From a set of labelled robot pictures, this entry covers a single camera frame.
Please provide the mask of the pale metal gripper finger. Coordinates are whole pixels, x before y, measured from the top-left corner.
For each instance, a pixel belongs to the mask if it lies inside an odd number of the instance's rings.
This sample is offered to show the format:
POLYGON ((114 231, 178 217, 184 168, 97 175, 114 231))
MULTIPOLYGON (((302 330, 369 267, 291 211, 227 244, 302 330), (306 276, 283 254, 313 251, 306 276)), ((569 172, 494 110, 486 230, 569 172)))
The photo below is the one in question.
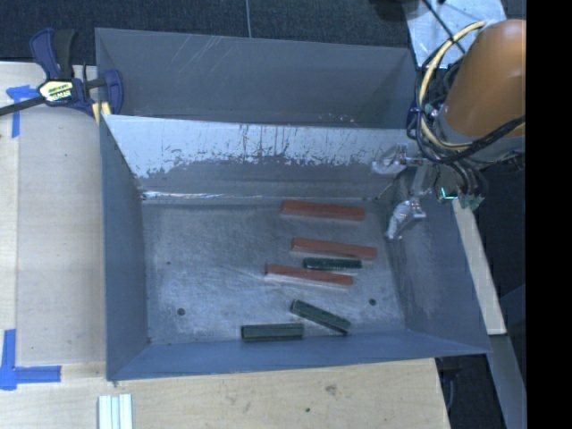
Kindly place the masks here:
POLYGON ((421 206, 420 198, 409 198, 398 203, 391 213, 385 238, 395 240, 407 226, 426 218, 425 210, 421 206))
POLYGON ((390 147, 372 164, 372 170, 378 174, 399 174, 409 167, 423 164, 423 157, 408 144, 396 144, 390 147))

